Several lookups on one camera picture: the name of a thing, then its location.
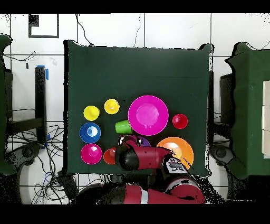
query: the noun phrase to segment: dark green tablecloth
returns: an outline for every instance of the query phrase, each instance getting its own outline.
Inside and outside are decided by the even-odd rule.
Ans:
[[[270,175],[270,159],[262,153],[263,81],[270,80],[270,50],[253,50],[242,42],[227,61],[235,74],[235,123],[232,128],[236,158],[228,168],[239,179]]]
[[[169,110],[166,128],[146,137],[153,145],[169,136],[185,139],[193,148],[191,173],[208,175],[205,168],[206,111],[211,45],[202,50],[84,47],[72,41],[68,48],[68,135],[67,171],[70,173],[125,173],[116,165],[87,165],[80,158],[85,143],[79,137],[80,127],[88,122],[83,110],[97,106],[100,116],[94,122],[101,128],[98,144],[102,151],[116,146],[119,135],[116,122],[127,119],[131,103],[143,95],[162,99]],[[109,115],[104,110],[107,99],[116,99],[120,110]],[[173,127],[175,114],[185,114],[188,125],[182,130]]]

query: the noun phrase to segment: bowl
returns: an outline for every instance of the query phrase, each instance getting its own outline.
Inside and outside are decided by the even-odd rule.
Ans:
[[[97,124],[89,122],[80,128],[80,138],[85,143],[95,143],[101,136],[100,128]]]
[[[116,114],[120,108],[120,104],[115,99],[108,99],[104,104],[104,109],[108,114]]]
[[[173,156],[179,159],[186,169],[189,169],[192,166],[194,160],[193,150],[184,139],[179,137],[168,137],[160,141],[157,146],[173,151]]]
[[[101,148],[93,143],[84,145],[81,149],[81,159],[86,164],[96,164],[102,157]]]
[[[95,106],[87,106],[83,111],[83,116],[86,120],[93,121],[99,116],[99,109]]]

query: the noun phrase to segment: magenta bowl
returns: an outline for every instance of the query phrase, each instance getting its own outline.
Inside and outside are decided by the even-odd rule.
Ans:
[[[87,144],[82,147],[81,159],[86,164],[96,164],[101,160],[102,150],[101,148],[93,143]]]
[[[128,120],[132,129],[141,135],[160,133],[169,118],[165,103],[155,96],[141,96],[129,107]]]

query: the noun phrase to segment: plastic cup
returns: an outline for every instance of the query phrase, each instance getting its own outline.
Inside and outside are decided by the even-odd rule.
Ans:
[[[177,129],[183,129],[188,124],[188,118],[184,114],[176,114],[172,118],[172,124]]]
[[[82,147],[81,159],[86,164],[96,164],[100,161],[102,157],[101,148],[93,143],[87,144]]]
[[[120,104],[115,99],[108,99],[104,104],[104,109],[108,114],[116,114],[120,108]]]
[[[115,131],[117,134],[132,134],[132,128],[128,120],[123,120],[115,124]]]
[[[116,148],[113,147],[104,152],[103,159],[107,164],[109,165],[115,164],[115,151]]]
[[[93,121],[96,120],[99,116],[99,109],[95,106],[87,106],[83,111],[83,116],[86,120]]]

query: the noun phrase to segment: red cup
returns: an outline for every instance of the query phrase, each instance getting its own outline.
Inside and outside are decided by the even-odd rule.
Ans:
[[[115,150],[116,148],[110,148],[104,152],[103,159],[109,165],[113,165],[115,163]]]
[[[188,118],[184,114],[176,114],[172,118],[172,124],[177,129],[183,129],[188,124]]]

